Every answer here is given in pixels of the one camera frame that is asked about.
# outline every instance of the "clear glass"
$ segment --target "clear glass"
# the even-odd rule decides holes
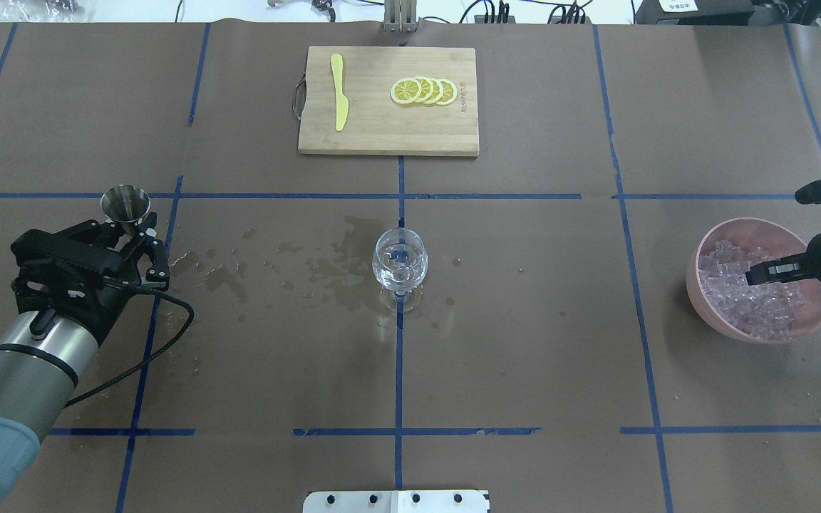
[[[388,230],[376,242],[372,272],[382,285],[382,299],[392,311],[410,311],[420,303],[420,284],[429,256],[419,234],[408,228]]]

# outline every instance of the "cable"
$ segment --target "cable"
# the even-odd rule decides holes
[[[470,5],[468,6],[468,9],[465,9],[465,13],[462,14],[462,19],[460,19],[458,23],[465,23],[465,17],[467,17],[467,14],[470,13],[470,10],[473,9],[473,7],[476,6],[476,4],[479,4],[481,2],[483,3],[483,7],[485,7],[485,14],[483,14],[485,19],[488,19],[490,17],[491,11],[492,15],[495,16],[496,4],[494,4],[492,0],[473,0],[473,2],[470,3]]]
[[[128,376],[131,376],[134,373],[137,373],[137,371],[140,371],[141,368],[143,368],[145,365],[151,363],[151,361],[154,361],[158,356],[162,355],[164,353],[164,351],[168,350],[170,347],[173,347],[173,344],[176,344],[176,342],[178,342],[180,340],[180,338],[182,338],[182,335],[185,334],[186,329],[188,329],[189,325],[192,324],[192,320],[195,319],[195,311],[193,311],[192,306],[189,305],[189,303],[183,301],[182,299],[173,298],[173,296],[171,296],[169,294],[166,294],[164,292],[161,292],[160,290],[148,289],[148,288],[146,288],[146,286],[130,285],[130,284],[123,283],[123,282],[120,282],[120,281],[115,280],[115,279],[106,279],[105,280],[105,285],[114,286],[114,288],[117,288],[117,289],[130,290],[130,291],[134,292],[135,295],[157,296],[158,298],[163,299],[165,301],[169,301],[170,303],[172,303],[174,305],[182,306],[185,309],[186,313],[188,314],[188,317],[185,319],[185,322],[183,322],[182,328],[180,328],[179,331],[177,331],[176,334],[173,335],[173,338],[170,338],[170,341],[168,341],[166,344],[163,344],[162,348],[159,348],[159,350],[154,351],[154,353],[151,354],[149,357],[147,357],[145,360],[142,360],[140,363],[138,363],[134,367],[132,367],[132,368],[128,369],[127,371],[125,371],[124,373],[121,373],[120,375],[114,377],[113,379],[109,380],[107,383],[101,384],[100,386],[95,387],[91,390],[88,390],[88,392],[82,393],[78,397],[69,400],[65,405],[66,408],[68,408],[68,406],[75,405],[76,403],[80,403],[82,400],[88,399],[88,397],[97,395],[98,393],[101,393],[104,390],[107,390],[109,387],[114,386],[114,384],[119,383],[122,380],[126,379]]]

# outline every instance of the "cutting board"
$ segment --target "cutting board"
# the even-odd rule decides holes
[[[344,95],[351,101],[344,130],[335,130],[331,55],[344,58]],[[398,105],[399,78],[447,78],[458,97],[446,106]],[[473,157],[480,152],[477,64],[473,48],[310,46],[300,153]]]

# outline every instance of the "water spill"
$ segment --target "water spill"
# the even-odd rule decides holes
[[[322,296],[322,302],[333,299],[348,311],[366,308],[382,315],[390,311],[379,299],[381,285],[376,281],[369,266],[369,257],[376,245],[378,236],[385,231],[385,225],[378,219],[366,219],[348,215],[344,221],[351,225],[344,231],[340,242],[330,244],[336,256],[332,259],[316,257],[305,259],[309,268],[309,282],[320,283],[330,294]],[[316,254],[322,250],[316,248]]]
[[[277,246],[277,253],[299,253],[303,251],[303,246],[297,246],[292,242],[282,242]]]
[[[191,269],[196,263],[198,263],[198,253],[186,251],[179,259],[173,260],[173,263],[170,264],[170,268],[173,273],[180,275]]]
[[[216,269],[212,269],[205,275],[205,281],[202,285],[206,285],[208,290],[214,292],[218,290],[221,285],[226,285],[232,293],[239,299],[240,303],[248,302],[247,292],[245,286],[239,281],[237,274],[230,272],[224,264],[219,265]]]
[[[276,272],[277,274],[280,274],[280,273],[281,273],[281,269],[280,269],[280,267],[278,267],[278,266],[274,265],[274,262],[272,262],[272,261],[270,261],[270,260],[265,260],[264,262],[262,262],[262,266],[268,267],[268,269],[273,270],[273,271],[274,271],[274,272]]]

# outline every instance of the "metal bracket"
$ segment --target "metal bracket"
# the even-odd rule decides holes
[[[417,32],[417,0],[385,0],[385,32]]]
[[[481,490],[315,492],[303,513],[489,513],[489,497]]]

